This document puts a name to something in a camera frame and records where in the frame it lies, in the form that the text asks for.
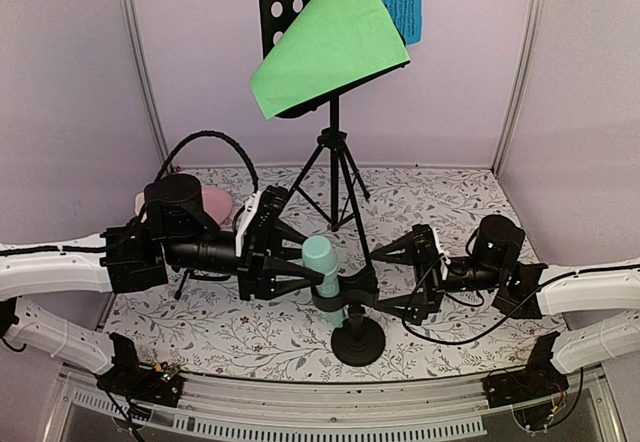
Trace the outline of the mint green toy microphone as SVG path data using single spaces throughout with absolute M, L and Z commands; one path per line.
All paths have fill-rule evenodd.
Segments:
M 315 287 L 318 297 L 330 299 L 339 295 L 339 260 L 327 237 L 314 235 L 305 240 L 302 245 L 302 261 L 306 268 L 324 276 L 323 282 Z

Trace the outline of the black round-base mic stand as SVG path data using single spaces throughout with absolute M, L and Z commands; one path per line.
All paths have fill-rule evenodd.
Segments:
M 385 349 L 386 338 L 379 323 L 365 315 L 365 308 L 374 308 L 379 297 L 378 280 L 369 265 L 351 276 L 337 276 L 339 293 L 321 296 L 311 288 L 312 301 L 317 309 L 334 312 L 347 309 L 347 318 L 331 335 L 331 349 L 335 357 L 350 367 L 364 367 L 378 360 Z

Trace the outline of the black small tripod mic stand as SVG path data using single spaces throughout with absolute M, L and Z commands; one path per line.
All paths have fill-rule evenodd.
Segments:
M 231 278 L 230 275 L 205 275 L 205 274 L 198 273 L 193 269 L 186 269 L 182 275 L 180 284 L 174 293 L 174 299 L 176 301 L 181 299 L 186 282 L 189 280 L 196 280 L 196 281 L 202 281 L 202 282 L 225 282 L 225 281 L 228 281 L 230 278 Z

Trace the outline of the beige toy microphone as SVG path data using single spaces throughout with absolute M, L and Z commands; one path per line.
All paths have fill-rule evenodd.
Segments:
M 134 222 L 144 222 L 147 218 L 145 196 L 143 192 L 140 192 L 135 197 L 134 207 Z

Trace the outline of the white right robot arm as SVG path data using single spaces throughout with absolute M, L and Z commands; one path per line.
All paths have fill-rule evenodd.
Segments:
M 529 367 L 517 377 L 517 389 L 537 398 L 557 374 L 636 352 L 639 349 L 639 261 L 570 268 L 524 264 L 519 256 L 524 231 L 502 215 L 484 217 L 472 233 L 466 253 L 448 256 L 427 224 L 375 249 L 372 259 L 413 268 L 411 294 L 378 302 L 380 311 L 419 326 L 439 312 L 445 297 L 490 291 L 504 320 L 540 319 L 570 312 L 616 310 L 615 316 L 576 331 L 539 338 Z

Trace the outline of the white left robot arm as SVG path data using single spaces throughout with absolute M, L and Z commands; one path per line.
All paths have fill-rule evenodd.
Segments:
M 279 218 L 286 191 L 255 191 L 236 232 L 221 230 L 204 207 L 200 181 L 173 174 L 146 186 L 144 204 L 124 227 L 69 242 L 1 248 L 1 337 L 83 367 L 99 388 L 129 399 L 175 405 L 183 380 L 177 367 L 140 364 L 133 341 L 96 333 L 48 313 L 31 294 L 68 291 L 143 292 L 168 282 L 169 269 L 236 277 L 239 296 L 271 300 L 322 283 L 298 265 L 302 234 Z

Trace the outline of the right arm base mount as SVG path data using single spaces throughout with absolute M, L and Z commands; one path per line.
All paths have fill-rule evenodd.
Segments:
M 569 381 L 568 377 L 560 373 L 550 362 L 527 364 L 514 371 L 507 369 L 491 371 L 482 380 L 482 389 L 490 408 L 558 394 L 559 399 L 551 403 L 548 413 L 543 418 L 529 420 L 525 411 L 522 411 L 521 415 L 514 416 L 520 428 L 530 434 L 537 434 L 562 425 L 573 415 L 583 394 L 584 379 L 584 369 L 580 369 L 575 398 L 563 415 L 559 413 L 563 411 L 563 400 L 568 394 Z

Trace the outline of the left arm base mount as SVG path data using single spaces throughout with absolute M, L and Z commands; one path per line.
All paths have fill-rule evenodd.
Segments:
M 114 349 L 110 359 L 112 367 L 97 376 L 97 387 L 112 400 L 115 400 L 114 395 L 125 399 L 127 409 L 115 403 L 116 410 L 125 420 L 133 422 L 134 417 L 148 418 L 151 415 L 136 401 L 176 408 L 185 382 L 180 369 L 167 362 L 154 367 L 143 366 L 130 339 L 116 333 L 108 338 Z

